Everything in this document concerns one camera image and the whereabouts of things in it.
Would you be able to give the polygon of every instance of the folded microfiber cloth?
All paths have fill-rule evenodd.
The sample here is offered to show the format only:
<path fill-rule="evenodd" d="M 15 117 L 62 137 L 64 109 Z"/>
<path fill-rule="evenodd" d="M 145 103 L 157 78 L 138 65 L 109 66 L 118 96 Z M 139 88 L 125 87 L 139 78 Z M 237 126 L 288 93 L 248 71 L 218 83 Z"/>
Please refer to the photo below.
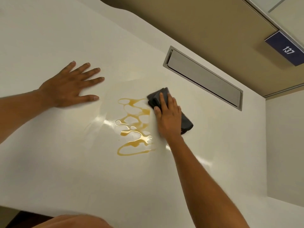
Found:
<path fill-rule="evenodd" d="M 159 94 L 163 93 L 165 102 L 168 106 L 168 88 L 162 88 L 154 93 L 151 93 L 147 96 L 148 104 L 154 109 L 155 106 L 158 106 L 161 109 L 161 102 L 159 100 Z M 183 114 L 181 113 L 181 134 L 186 133 L 188 130 L 191 130 L 193 127 L 192 122 Z"/>

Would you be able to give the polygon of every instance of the person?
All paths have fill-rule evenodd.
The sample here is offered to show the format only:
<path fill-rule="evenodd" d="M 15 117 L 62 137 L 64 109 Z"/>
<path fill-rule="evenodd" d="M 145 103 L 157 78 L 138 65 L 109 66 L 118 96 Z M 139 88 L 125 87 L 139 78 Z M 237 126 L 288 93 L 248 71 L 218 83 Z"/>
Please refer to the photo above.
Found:
<path fill-rule="evenodd" d="M 103 77 L 87 80 L 100 71 L 86 63 L 72 71 L 73 61 L 56 76 L 32 92 L 0 98 L 0 143 L 27 121 L 52 107 L 67 107 L 83 102 L 96 101 L 95 95 L 79 96 L 82 89 L 104 81 Z M 196 228 L 248 228 L 240 211 L 212 179 L 181 134 L 181 108 L 168 94 L 168 105 L 160 94 L 162 110 L 154 108 L 158 131 L 168 142 L 188 210 Z M 62 215 L 35 226 L 35 228 L 91 227 L 110 228 L 101 218 L 90 215 Z"/>

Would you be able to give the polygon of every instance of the orange liquid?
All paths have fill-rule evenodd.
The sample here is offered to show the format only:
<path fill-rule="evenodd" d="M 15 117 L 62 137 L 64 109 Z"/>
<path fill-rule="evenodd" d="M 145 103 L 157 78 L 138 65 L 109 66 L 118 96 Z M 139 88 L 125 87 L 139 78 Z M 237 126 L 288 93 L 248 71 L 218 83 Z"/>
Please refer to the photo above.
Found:
<path fill-rule="evenodd" d="M 121 100 L 129 100 L 129 102 L 128 103 L 120 103 L 119 101 L 121 101 Z M 119 119 L 115 122 L 115 124 L 117 126 L 126 126 L 128 128 L 127 130 L 123 130 L 120 133 L 121 136 L 127 136 L 131 131 L 140 134 L 139 139 L 137 139 L 135 141 L 127 142 L 126 144 L 119 147 L 119 149 L 117 150 L 117 154 L 119 156 L 131 156 L 131 155 L 136 155 L 136 154 L 141 154 L 141 153 L 149 153 L 150 151 L 152 151 L 152 149 L 147 149 L 147 150 L 144 150 L 144 151 L 141 151 L 141 152 L 136 152 L 136 153 L 128 153 L 128 154 L 120 153 L 120 150 L 124 147 L 127 147 L 127 146 L 138 147 L 139 144 L 141 144 L 141 143 L 143 143 L 145 146 L 148 146 L 149 144 L 151 144 L 151 143 L 148 143 L 148 142 L 152 140 L 152 136 L 145 136 L 143 134 L 144 129 L 147 128 L 149 124 L 148 123 L 143 123 L 139 119 L 139 117 L 142 116 L 142 115 L 150 115 L 150 109 L 145 109 L 145 108 L 138 107 L 138 106 L 134 105 L 141 100 L 145 100 L 145 98 L 142 98 L 142 99 L 121 98 L 121 99 L 118 100 L 118 103 L 123 105 L 124 109 L 125 109 L 126 105 L 129 105 L 131 107 L 134 107 L 134 108 L 137 108 L 137 109 L 141 110 L 138 114 L 130 114 L 130 113 L 127 112 L 127 116 L 125 116 L 122 119 Z M 128 118 L 128 117 L 135 118 L 135 119 L 138 120 L 138 122 L 134 122 L 134 123 L 131 123 L 131 124 L 126 123 L 125 119 Z"/>

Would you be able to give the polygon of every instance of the yellow liquid spill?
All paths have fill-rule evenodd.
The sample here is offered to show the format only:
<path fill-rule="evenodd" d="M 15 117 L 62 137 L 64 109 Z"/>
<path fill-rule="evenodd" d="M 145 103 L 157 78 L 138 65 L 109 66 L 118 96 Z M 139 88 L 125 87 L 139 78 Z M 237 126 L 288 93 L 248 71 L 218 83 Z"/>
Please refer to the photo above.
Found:
<path fill-rule="evenodd" d="M 128 100 L 129 102 L 128 103 L 120 103 L 121 100 Z M 150 109 L 144 109 L 142 107 L 138 107 L 138 106 L 134 105 L 141 100 L 145 100 L 145 98 L 142 98 L 142 99 L 121 98 L 121 99 L 118 100 L 118 103 L 123 105 L 124 110 L 125 110 L 126 105 L 129 105 L 131 107 L 134 107 L 134 108 L 137 108 L 137 109 L 141 110 L 138 114 L 130 114 L 125 110 L 127 112 L 127 116 L 125 116 L 122 119 L 119 119 L 115 122 L 115 124 L 117 126 L 126 126 L 128 128 L 127 130 L 123 130 L 120 133 L 121 136 L 127 136 L 130 132 L 135 132 L 135 133 L 140 134 L 139 139 L 137 139 L 135 141 L 127 142 L 126 144 L 119 147 L 119 149 L 117 150 L 117 154 L 119 156 L 131 156 L 131 155 L 136 155 L 136 154 L 141 154 L 141 153 L 149 153 L 150 151 L 152 151 L 152 149 L 148 149 L 148 150 L 141 151 L 141 152 L 136 152 L 136 153 L 128 153 L 128 154 L 120 153 L 120 150 L 124 147 L 127 147 L 127 146 L 137 147 L 141 143 L 143 143 L 145 146 L 148 146 L 148 145 L 151 144 L 151 143 L 148 143 L 148 142 L 152 140 L 152 136 L 145 136 L 143 134 L 144 129 L 149 124 L 148 123 L 142 123 L 141 120 L 139 119 L 139 117 L 142 116 L 142 115 L 150 115 Z M 128 118 L 128 117 L 135 118 L 135 119 L 138 120 L 138 122 L 134 122 L 134 123 L 131 123 L 131 124 L 126 123 L 125 119 Z"/>

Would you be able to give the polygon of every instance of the hand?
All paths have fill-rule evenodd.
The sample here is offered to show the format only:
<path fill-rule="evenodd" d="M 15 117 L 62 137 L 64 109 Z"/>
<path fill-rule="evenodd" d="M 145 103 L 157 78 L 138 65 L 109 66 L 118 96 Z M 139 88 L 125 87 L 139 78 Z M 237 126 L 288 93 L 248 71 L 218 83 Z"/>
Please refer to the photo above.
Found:
<path fill-rule="evenodd" d="M 181 132 L 181 108 L 176 99 L 168 93 L 168 107 L 165 103 L 163 93 L 160 93 L 162 111 L 157 106 L 154 111 L 157 118 L 158 131 L 168 141 L 180 137 Z"/>
<path fill-rule="evenodd" d="M 52 107 L 67 107 L 87 101 L 99 99 L 96 95 L 79 96 L 82 89 L 94 86 L 104 81 L 104 77 L 87 80 L 100 72 L 100 68 L 95 68 L 84 72 L 90 67 L 86 63 L 71 72 L 76 62 L 72 61 L 56 76 L 44 82 L 38 91 L 50 102 Z"/>

